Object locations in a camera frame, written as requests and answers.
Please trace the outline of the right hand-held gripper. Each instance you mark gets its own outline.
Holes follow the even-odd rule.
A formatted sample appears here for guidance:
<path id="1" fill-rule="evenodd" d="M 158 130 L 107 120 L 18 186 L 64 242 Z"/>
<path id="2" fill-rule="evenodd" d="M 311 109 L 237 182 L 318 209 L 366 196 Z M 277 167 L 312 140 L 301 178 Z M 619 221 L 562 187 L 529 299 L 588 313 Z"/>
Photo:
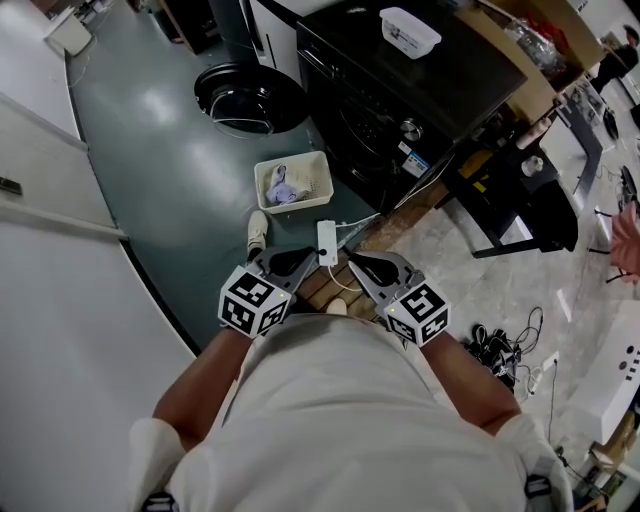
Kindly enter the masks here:
<path id="1" fill-rule="evenodd" d="M 423 347 L 449 326 L 447 297 L 404 257 L 390 251 L 359 251 L 349 256 L 348 265 L 376 303 L 389 298 L 397 287 L 411 287 L 383 309 L 388 329 L 404 342 Z"/>

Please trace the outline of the lavender clothes garment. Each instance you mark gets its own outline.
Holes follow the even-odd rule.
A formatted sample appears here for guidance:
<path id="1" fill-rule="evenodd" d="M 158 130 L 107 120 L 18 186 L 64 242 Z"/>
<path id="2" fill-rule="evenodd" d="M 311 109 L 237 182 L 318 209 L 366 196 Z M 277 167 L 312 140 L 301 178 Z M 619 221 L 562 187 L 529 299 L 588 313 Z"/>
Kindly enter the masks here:
<path id="1" fill-rule="evenodd" d="M 270 206 L 282 206 L 302 200 L 309 191 L 307 184 L 278 182 L 269 186 L 265 198 Z"/>

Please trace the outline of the cream plastic laundry basket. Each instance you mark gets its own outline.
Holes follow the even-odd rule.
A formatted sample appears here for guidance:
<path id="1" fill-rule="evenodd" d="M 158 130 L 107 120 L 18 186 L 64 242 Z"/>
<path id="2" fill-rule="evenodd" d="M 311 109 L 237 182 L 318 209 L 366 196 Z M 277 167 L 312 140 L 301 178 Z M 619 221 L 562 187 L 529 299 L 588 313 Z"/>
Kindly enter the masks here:
<path id="1" fill-rule="evenodd" d="M 296 191 L 296 200 L 283 204 L 268 198 L 276 171 L 284 166 L 284 179 L 278 183 Z M 334 194 L 328 160 L 323 151 L 313 151 L 259 162 L 254 166 L 254 181 L 258 206 L 270 214 L 324 206 Z"/>

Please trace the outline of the dark grey washing machine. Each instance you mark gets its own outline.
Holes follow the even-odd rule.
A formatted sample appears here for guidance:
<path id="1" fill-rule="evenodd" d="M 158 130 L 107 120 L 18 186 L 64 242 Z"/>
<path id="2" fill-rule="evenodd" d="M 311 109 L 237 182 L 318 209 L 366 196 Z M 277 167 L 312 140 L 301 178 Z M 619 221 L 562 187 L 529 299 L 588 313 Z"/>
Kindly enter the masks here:
<path id="1" fill-rule="evenodd" d="M 412 60 L 385 41 L 381 9 L 400 7 L 442 41 Z M 342 0 L 300 18 L 297 54 L 332 172 L 386 214 L 442 169 L 521 86 L 522 72 L 437 0 Z M 417 142 L 400 124 L 416 120 Z"/>

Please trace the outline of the person's right forearm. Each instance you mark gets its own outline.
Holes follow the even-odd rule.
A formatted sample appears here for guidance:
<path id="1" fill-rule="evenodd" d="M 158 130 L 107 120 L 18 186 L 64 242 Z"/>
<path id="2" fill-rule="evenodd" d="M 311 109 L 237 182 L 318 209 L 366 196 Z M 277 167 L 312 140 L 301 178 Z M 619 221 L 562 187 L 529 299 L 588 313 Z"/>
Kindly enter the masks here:
<path id="1" fill-rule="evenodd" d="M 462 419 L 496 435 L 521 409 L 512 392 L 449 333 L 420 351 Z"/>

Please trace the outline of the round washing machine door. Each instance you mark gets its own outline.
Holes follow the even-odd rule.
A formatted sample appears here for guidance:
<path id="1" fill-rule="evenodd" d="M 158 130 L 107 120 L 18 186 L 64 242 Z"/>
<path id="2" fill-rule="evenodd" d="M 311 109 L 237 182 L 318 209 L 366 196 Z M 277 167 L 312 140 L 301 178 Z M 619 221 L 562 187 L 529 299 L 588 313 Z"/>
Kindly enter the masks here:
<path id="1" fill-rule="evenodd" d="M 259 64 L 212 66 L 195 80 L 194 95 L 218 131 L 242 140 L 288 132 L 309 116 L 303 88 L 287 75 Z"/>

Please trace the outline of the wooden plank block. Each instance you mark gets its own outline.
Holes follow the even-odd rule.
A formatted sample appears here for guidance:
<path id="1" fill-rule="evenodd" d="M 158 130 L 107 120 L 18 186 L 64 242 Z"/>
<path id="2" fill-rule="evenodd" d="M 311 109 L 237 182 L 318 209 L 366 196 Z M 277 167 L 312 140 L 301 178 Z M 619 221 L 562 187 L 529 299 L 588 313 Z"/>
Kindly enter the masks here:
<path id="1" fill-rule="evenodd" d="M 441 180 L 416 194 L 382 220 L 376 220 L 365 230 L 358 250 L 388 250 L 409 229 L 413 228 L 448 194 Z"/>

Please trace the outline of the person's white shirt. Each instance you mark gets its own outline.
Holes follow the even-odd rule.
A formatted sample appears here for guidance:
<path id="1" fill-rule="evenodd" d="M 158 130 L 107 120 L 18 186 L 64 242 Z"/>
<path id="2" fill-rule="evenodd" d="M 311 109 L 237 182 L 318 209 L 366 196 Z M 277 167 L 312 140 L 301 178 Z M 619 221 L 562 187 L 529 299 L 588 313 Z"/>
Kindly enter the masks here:
<path id="1" fill-rule="evenodd" d="M 573 512 L 540 423 L 468 423 L 420 348 L 290 317 L 252 343 L 202 443 L 153 413 L 133 425 L 126 512 Z"/>

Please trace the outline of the black side table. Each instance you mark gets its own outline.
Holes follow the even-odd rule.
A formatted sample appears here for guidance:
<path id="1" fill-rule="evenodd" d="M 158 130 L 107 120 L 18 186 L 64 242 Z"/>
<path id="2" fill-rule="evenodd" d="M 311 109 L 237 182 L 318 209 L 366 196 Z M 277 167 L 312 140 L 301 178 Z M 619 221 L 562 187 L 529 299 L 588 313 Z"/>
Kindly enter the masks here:
<path id="1" fill-rule="evenodd" d="M 577 214 L 539 144 L 534 142 L 519 150 L 511 142 L 470 178 L 462 178 L 458 170 L 479 149 L 477 143 L 465 143 L 442 176 L 449 194 L 490 242 L 488 248 L 473 251 L 473 257 L 484 259 L 531 250 L 573 251 L 578 239 Z M 544 169 L 528 178 L 521 164 L 533 155 L 544 160 Z M 485 175 L 482 183 L 487 190 L 480 193 L 473 183 Z"/>

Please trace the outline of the white black tall appliance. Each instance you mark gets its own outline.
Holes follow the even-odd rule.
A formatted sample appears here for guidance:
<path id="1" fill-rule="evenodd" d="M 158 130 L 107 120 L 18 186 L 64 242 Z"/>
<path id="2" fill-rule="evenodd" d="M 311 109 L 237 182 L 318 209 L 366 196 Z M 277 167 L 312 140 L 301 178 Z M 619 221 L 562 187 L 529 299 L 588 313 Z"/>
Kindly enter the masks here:
<path id="1" fill-rule="evenodd" d="M 297 79 L 299 16 L 278 0 L 208 0 L 232 61 L 260 64 Z"/>

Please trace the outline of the clear plastic lidded box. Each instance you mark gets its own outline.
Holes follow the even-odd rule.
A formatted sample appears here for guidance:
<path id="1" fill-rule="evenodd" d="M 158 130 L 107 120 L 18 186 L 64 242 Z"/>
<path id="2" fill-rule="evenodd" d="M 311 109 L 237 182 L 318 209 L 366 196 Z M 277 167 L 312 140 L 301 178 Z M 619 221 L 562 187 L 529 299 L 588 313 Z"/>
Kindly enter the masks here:
<path id="1" fill-rule="evenodd" d="M 379 16 L 384 40 L 412 60 L 426 56 L 442 41 L 438 32 L 400 7 L 381 9 Z"/>

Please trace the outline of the grey metal stand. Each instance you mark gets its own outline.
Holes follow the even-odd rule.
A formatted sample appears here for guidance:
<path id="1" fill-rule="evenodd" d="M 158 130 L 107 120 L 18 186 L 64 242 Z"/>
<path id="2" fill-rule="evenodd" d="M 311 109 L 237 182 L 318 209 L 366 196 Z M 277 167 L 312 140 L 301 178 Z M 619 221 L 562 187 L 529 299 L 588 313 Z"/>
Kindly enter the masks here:
<path id="1" fill-rule="evenodd" d="M 573 189 L 573 198 L 584 205 L 596 179 L 603 148 L 590 124 L 579 111 L 578 104 L 567 95 L 564 95 L 564 98 L 566 102 L 556 109 L 557 116 L 572 132 L 586 157 L 577 185 Z"/>

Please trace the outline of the white curved furniture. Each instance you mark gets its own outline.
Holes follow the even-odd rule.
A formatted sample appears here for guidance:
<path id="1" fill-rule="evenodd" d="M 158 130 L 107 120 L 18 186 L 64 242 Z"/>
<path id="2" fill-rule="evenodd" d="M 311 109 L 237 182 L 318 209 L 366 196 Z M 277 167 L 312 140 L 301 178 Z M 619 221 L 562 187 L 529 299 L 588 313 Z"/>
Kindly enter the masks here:
<path id="1" fill-rule="evenodd" d="M 621 303 L 604 344 L 569 400 L 579 429 L 605 444 L 640 388 L 640 301 Z"/>

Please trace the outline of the small open cardboard box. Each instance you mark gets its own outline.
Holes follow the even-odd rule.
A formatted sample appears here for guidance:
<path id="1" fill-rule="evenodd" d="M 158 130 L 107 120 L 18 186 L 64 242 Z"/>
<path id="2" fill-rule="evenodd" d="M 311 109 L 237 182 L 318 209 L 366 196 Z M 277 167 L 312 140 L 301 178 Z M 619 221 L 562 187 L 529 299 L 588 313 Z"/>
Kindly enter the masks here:
<path id="1" fill-rule="evenodd" d="M 627 411 L 605 444 L 594 442 L 589 454 L 597 469 L 597 486 L 610 501 L 623 489 L 623 501 L 640 494 L 640 420 Z"/>

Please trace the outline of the white trash bin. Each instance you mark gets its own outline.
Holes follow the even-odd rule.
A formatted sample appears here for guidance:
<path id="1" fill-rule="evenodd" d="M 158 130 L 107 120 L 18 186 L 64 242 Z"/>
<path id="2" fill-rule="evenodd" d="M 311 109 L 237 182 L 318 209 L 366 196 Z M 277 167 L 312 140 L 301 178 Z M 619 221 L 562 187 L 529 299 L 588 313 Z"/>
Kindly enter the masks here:
<path id="1" fill-rule="evenodd" d="M 75 16 L 75 8 L 68 7 L 49 24 L 44 40 L 50 46 L 64 50 L 71 56 L 81 53 L 92 41 L 93 35 Z"/>

